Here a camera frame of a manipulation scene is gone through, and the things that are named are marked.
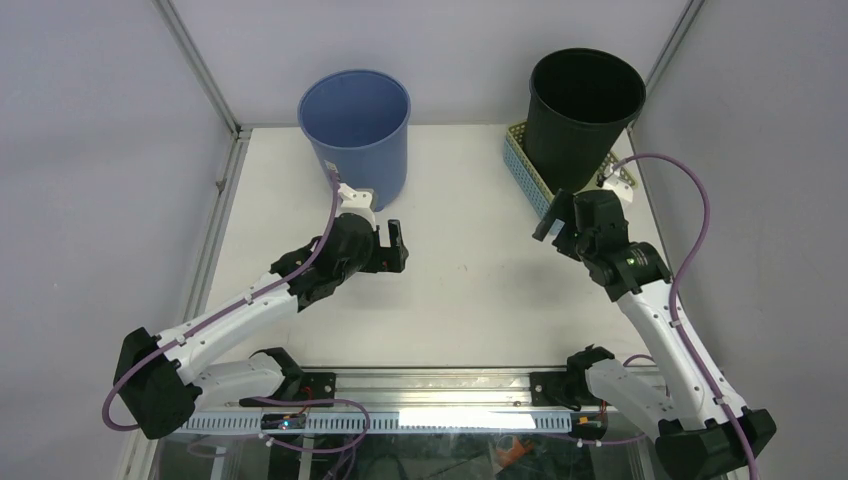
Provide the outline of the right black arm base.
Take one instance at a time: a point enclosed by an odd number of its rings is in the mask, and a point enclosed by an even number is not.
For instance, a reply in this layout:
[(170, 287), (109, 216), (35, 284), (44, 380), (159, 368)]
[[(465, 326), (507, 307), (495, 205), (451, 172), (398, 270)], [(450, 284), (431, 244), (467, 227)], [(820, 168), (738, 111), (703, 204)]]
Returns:
[(589, 369), (530, 372), (529, 391), (534, 407), (565, 407), (581, 411), (599, 406), (602, 400), (615, 403), (628, 392), (620, 374), (603, 370), (599, 365)]

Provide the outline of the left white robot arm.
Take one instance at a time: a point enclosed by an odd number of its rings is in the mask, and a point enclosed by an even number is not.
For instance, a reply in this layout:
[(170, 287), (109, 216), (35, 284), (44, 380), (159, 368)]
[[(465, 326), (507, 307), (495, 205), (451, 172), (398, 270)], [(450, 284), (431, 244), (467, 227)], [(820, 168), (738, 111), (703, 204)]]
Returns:
[(309, 399), (300, 365), (282, 347), (242, 361), (220, 357), (278, 320), (290, 319), (335, 293), (357, 273), (401, 273), (409, 251), (399, 220), (387, 223), (389, 243), (364, 217), (344, 213), (329, 230), (282, 255), (243, 293), (215, 311), (151, 334), (144, 327), (123, 340), (112, 398), (148, 439), (166, 437), (204, 408), (270, 399), (288, 406)]

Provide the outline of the yellow-green perforated basket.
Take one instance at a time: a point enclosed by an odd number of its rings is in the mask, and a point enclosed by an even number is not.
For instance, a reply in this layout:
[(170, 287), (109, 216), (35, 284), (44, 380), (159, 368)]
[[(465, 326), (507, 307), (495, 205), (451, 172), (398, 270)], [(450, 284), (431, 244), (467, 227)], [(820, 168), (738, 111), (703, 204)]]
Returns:
[(603, 165), (600, 170), (601, 174), (605, 179), (616, 177), (619, 181), (624, 182), (631, 189), (637, 189), (638, 181), (630, 173), (630, 171), (626, 167), (616, 167), (616, 164), (619, 161), (620, 159), (615, 154), (615, 152), (610, 151), (604, 159)]

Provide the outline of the black plastic bucket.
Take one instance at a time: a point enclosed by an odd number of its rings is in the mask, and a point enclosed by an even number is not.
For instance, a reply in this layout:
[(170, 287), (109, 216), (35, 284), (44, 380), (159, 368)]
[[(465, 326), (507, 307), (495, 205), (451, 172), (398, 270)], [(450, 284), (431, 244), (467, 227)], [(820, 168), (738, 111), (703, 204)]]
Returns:
[(553, 192), (583, 189), (647, 98), (634, 67), (589, 48), (540, 59), (529, 92), (524, 152)]

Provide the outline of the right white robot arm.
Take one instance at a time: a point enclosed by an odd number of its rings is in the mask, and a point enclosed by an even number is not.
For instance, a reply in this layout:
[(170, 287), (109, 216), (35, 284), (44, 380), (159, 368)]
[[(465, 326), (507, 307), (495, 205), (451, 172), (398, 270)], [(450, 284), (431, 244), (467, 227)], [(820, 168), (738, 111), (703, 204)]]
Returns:
[(712, 479), (740, 468), (755, 476), (755, 460), (776, 433), (765, 409), (749, 407), (723, 377), (673, 291), (656, 248), (629, 238), (618, 196), (608, 190), (560, 190), (533, 236), (581, 263), (590, 279), (627, 317), (647, 347), (666, 393), (632, 376), (609, 350), (589, 346), (571, 355), (551, 389), (557, 403), (581, 409), (614, 406), (654, 444), (672, 479)]

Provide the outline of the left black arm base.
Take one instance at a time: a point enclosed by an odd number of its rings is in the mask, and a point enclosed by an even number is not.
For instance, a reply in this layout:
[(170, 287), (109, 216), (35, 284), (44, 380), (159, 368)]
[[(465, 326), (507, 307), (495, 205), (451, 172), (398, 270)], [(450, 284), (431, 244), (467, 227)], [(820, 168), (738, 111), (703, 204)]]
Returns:
[(306, 371), (286, 378), (282, 385), (266, 398), (278, 401), (303, 402), (335, 397), (337, 375), (334, 372)]

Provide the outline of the blue plastic bucket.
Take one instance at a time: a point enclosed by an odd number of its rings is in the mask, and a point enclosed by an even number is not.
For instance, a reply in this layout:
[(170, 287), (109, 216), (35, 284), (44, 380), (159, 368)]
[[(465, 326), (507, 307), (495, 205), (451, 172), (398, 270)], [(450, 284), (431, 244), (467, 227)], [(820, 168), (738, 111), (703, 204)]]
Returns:
[(411, 98), (398, 80), (375, 70), (344, 70), (310, 86), (297, 119), (320, 166), (342, 183), (371, 190), (376, 211), (401, 193), (408, 170)]

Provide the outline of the light blue perforated basket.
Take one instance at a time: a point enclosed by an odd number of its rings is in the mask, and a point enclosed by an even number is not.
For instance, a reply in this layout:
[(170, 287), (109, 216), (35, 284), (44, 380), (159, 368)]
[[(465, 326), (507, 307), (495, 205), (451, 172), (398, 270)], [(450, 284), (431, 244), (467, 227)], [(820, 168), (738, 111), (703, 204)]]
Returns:
[(538, 173), (524, 151), (525, 132), (525, 121), (513, 124), (507, 128), (504, 139), (503, 161), (533, 210), (539, 218), (542, 218), (548, 211), (554, 194), (550, 191), (542, 176)]

